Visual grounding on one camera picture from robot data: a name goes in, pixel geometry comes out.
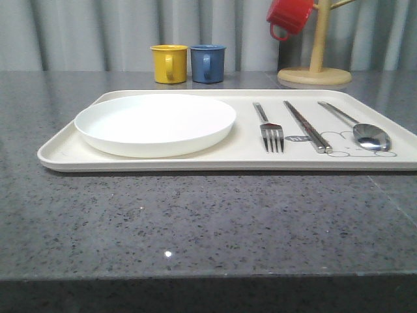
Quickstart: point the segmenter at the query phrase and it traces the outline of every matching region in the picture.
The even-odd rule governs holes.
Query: chopsticks
[[[284,100],[283,101],[288,110],[292,113],[294,118],[296,119],[298,125],[303,130],[304,134],[309,136],[311,142],[317,151],[317,153],[332,153],[333,148],[332,146],[325,140],[315,129],[312,125],[298,112],[291,103]]]

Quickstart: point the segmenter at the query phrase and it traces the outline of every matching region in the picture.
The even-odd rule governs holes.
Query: curtain
[[[226,71],[307,66],[316,12],[299,35],[278,42],[266,22],[270,4],[0,0],[0,70],[152,71],[152,45],[210,43],[227,46]],[[416,34],[417,0],[356,0],[331,11],[324,65],[416,70]]]

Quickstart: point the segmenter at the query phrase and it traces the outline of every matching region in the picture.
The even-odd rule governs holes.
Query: tray
[[[167,158],[130,158],[110,155],[84,142],[73,121],[39,150],[42,165],[55,171],[190,171],[190,170],[417,170],[417,136],[355,98],[328,90],[125,90],[102,95],[106,100],[152,93],[180,93],[212,97],[237,111],[231,133],[205,150]],[[283,105],[288,100],[325,137],[334,152],[319,154]],[[366,151],[353,142],[352,128],[317,104],[332,103],[363,123],[377,125],[392,139],[388,152]],[[271,122],[282,125],[285,153],[266,153],[259,118],[252,102],[260,102]]]

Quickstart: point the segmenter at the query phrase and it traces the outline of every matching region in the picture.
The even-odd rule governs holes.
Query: plate
[[[90,106],[74,119],[83,139],[113,155],[160,158],[200,151],[222,141],[236,111],[209,97],[150,94]]]

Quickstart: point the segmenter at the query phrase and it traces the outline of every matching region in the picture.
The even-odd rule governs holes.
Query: blue mug
[[[193,81],[218,83],[224,79],[225,46],[198,44],[191,46],[191,68]]]

